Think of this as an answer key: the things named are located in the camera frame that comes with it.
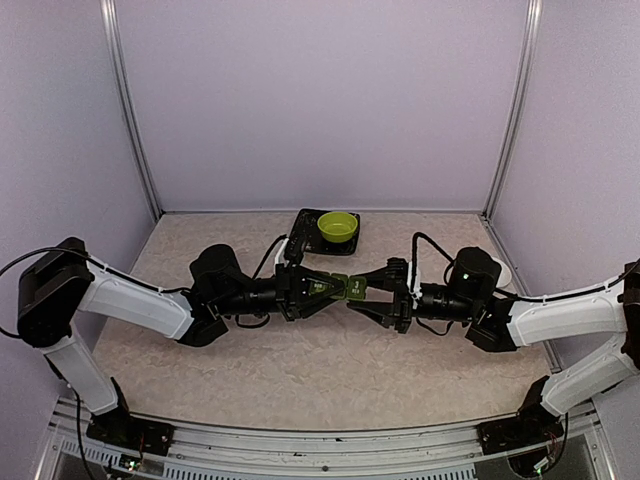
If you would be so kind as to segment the green pill organizer box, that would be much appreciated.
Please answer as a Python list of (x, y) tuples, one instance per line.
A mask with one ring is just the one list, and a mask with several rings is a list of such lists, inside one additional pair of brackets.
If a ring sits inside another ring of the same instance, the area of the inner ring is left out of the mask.
[(325, 295), (334, 300), (362, 301), (366, 299), (367, 280), (364, 276), (330, 274), (332, 281), (312, 279), (309, 283), (310, 296)]

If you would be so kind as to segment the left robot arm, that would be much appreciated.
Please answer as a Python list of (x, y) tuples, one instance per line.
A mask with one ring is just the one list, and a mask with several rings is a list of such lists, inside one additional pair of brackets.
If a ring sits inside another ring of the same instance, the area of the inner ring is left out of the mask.
[(79, 312), (96, 313), (146, 328), (190, 347), (204, 347), (228, 331), (226, 318), (307, 318), (340, 299), (345, 280), (296, 264), (279, 263), (269, 278), (252, 278), (226, 244), (205, 249), (189, 266), (192, 286), (167, 290), (119, 272), (94, 257), (82, 240), (69, 237), (35, 251), (37, 261), (19, 278), (17, 334), (40, 350), (78, 394), (101, 416), (102, 430), (121, 445), (140, 434), (115, 381), (99, 369), (73, 331)]

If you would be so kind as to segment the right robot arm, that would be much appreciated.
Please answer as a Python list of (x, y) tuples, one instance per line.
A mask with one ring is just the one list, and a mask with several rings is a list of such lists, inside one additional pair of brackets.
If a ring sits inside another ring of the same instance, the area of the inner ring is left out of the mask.
[(365, 276), (368, 286), (392, 292), (392, 302), (351, 300), (347, 306), (400, 333), (412, 322), (462, 322), (467, 339), (489, 353), (609, 334), (579, 362), (531, 385), (511, 423), (512, 436), (531, 444), (573, 406), (638, 375), (639, 266), (628, 264), (621, 275), (584, 290), (532, 298), (501, 291), (502, 272), (478, 247), (465, 247), (450, 259), (443, 285), (420, 282), (415, 259), (392, 258)]

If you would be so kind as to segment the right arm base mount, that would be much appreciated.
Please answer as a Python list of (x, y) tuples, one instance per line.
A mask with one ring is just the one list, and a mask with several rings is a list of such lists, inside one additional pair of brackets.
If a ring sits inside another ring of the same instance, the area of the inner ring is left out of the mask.
[(560, 419), (546, 410), (482, 422), (476, 430), (484, 455), (524, 448), (564, 435)]

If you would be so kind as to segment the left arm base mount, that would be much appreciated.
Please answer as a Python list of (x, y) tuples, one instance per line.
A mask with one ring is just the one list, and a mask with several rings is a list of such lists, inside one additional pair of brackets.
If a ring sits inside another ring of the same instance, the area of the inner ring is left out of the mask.
[(142, 454), (166, 456), (175, 427), (169, 423), (132, 416), (126, 411), (92, 415), (87, 437)]

